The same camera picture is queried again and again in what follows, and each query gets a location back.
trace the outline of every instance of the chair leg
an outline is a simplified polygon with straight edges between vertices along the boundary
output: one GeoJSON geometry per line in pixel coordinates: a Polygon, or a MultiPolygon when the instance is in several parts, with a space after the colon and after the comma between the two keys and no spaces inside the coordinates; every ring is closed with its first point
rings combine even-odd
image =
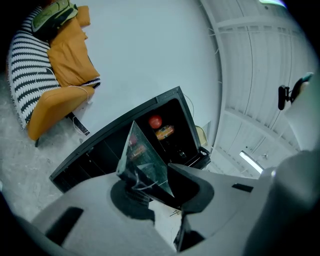
{"type": "Polygon", "coordinates": [[[37,147],[38,147],[38,144],[39,144],[39,139],[37,139],[37,140],[35,141],[34,146],[37,148],[37,147]]]}

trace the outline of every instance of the open black container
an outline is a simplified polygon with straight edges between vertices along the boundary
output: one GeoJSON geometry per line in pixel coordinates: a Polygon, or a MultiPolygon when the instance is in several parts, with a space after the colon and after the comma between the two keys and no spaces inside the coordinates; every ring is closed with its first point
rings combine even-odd
{"type": "Polygon", "coordinates": [[[149,125],[153,115],[162,117],[162,127],[174,126],[174,141],[186,156],[179,164],[202,169],[210,163],[209,152],[201,147],[183,92],[176,87],[127,112],[86,140],[53,172],[51,181],[66,192],[82,181],[115,172],[133,121],[162,160],[170,163],[172,156],[149,125]]]}

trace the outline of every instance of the black and white striped fabric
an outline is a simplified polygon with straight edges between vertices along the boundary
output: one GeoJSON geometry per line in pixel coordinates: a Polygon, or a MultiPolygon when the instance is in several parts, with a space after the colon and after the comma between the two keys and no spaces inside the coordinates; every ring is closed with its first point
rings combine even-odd
{"type": "MultiPolygon", "coordinates": [[[[31,22],[41,10],[36,7],[23,21],[13,36],[7,59],[11,95],[23,128],[29,122],[42,93],[60,87],[48,58],[49,43],[32,35],[31,22]]],[[[87,85],[97,88],[100,78],[82,86],[87,85]]]]}

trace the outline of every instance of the white ceiling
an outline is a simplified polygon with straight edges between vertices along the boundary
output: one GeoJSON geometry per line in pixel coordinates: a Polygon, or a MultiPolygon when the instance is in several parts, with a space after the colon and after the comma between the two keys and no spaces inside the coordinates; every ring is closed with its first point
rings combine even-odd
{"type": "Polygon", "coordinates": [[[219,47],[222,106],[210,169],[258,178],[240,156],[245,151],[264,168],[299,151],[278,87],[293,88],[318,59],[300,27],[284,7],[258,0],[201,0],[219,47]]]}

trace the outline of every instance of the green bag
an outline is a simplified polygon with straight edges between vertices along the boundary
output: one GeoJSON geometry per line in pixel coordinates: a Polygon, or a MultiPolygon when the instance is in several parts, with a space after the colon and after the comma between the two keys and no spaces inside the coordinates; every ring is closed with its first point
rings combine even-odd
{"type": "Polygon", "coordinates": [[[43,41],[53,39],[58,29],[68,20],[75,17],[78,8],[69,0],[58,0],[35,16],[31,22],[33,35],[43,41]]]}

